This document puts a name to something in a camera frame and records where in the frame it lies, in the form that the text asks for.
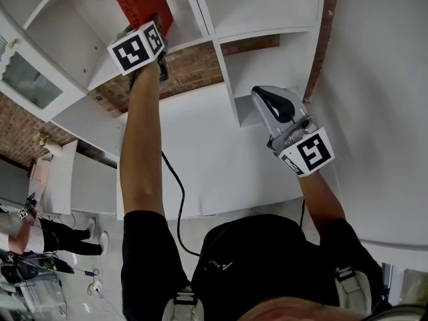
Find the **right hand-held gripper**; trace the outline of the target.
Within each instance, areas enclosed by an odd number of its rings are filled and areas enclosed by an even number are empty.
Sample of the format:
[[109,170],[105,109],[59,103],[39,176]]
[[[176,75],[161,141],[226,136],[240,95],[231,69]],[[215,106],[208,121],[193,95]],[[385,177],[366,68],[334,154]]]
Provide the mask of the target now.
[[297,94],[276,86],[255,86],[251,99],[269,131],[267,147],[296,176],[307,177],[335,158],[325,129]]

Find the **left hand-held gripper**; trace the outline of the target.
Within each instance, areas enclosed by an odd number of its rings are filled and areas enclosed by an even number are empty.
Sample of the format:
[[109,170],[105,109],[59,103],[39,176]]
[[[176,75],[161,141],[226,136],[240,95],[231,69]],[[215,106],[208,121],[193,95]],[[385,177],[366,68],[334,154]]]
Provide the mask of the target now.
[[107,49],[119,72],[129,77],[131,86],[143,67],[153,62],[160,68],[159,81],[169,78],[165,59],[168,42],[163,36],[162,18],[158,13],[153,13],[150,21],[138,29],[127,27]]

